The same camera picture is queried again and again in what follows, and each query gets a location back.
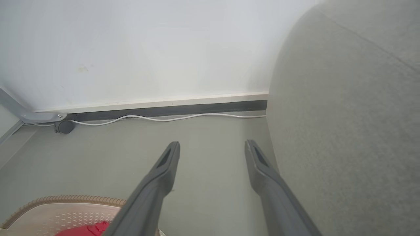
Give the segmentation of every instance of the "white cable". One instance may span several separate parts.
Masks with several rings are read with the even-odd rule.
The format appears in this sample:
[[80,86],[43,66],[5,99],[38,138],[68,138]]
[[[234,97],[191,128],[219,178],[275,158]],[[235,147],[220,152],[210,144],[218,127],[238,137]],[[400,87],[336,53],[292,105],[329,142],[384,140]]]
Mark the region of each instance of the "white cable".
[[198,116],[205,116],[205,115],[219,115],[219,116],[228,116],[228,117],[236,117],[236,118],[261,118],[261,117],[265,117],[265,115],[242,116],[242,115],[231,115],[231,114],[222,114],[222,113],[203,113],[203,114],[189,115],[189,116],[173,118],[173,119],[153,119],[153,118],[144,117],[144,116],[140,116],[140,115],[125,115],[125,116],[121,116],[120,118],[117,118],[115,120],[104,122],[104,123],[99,123],[99,124],[90,124],[90,123],[84,123],[84,122],[74,121],[74,120],[71,120],[71,121],[74,122],[74,123],[77,123],[77,124],[87,125],[87,126],[103,126],[103,125],[107,125],[107,124],[117,122],[121,119],[128,118],[128,117],[141,118],[141,119],[150,120],[150,121],[169,122],[169,121],[179,121],[179,120],[184,120],[184,119],[198,117]]
[[53,126],[54,124],[50,124],[50,125],[40,125],[40,124],[34,124],[36,126],[42,126],[42,127],[48,127],[48,126]]

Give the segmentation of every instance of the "red clothing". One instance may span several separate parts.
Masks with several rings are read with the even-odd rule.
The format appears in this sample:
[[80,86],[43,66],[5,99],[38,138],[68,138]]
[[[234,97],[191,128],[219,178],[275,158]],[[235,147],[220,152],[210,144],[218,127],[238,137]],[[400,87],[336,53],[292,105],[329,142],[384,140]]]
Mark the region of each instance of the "red clothing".
[[66,229],[56,234],[56,236],[100,236],[108,226],[109,223],[103,221],[92,226],[80,226]]

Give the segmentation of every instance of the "baseboard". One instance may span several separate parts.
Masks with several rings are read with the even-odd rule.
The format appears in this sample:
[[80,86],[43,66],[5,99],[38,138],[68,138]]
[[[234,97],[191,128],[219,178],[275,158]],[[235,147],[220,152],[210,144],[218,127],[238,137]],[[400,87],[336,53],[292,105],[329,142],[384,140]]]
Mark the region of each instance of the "baseboard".
[[199,96],[188,98],[175,98],[175,99],[157,99],[157,100],[142,100],[133,102],[113,102],[97,105],[87,105],[80,107],[66,107],[54,108],[45,110],[35,110],[34,112],[62,112],[62,113],[86,113],[110,110],[127,110],[139,108],[158,108],[182,105],[197,105],[197,104],[216,104],[228,102],[244,102],[244,101],[258,101],[267,100],[268,92],[250,92],[239,94],[223,94],[211,96]]

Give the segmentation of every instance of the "laundry basket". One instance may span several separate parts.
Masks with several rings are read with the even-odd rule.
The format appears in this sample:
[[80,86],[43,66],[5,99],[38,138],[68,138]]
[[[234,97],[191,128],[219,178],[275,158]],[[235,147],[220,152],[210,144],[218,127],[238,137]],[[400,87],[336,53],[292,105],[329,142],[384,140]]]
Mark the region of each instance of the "laundry basket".
[[[59,232],[111,222],[125,200],[96,196],[52,196],[38,198],[21,207],[1,226],[0,235],[54,236]],[[164,234],[157,229],[157,236]]]

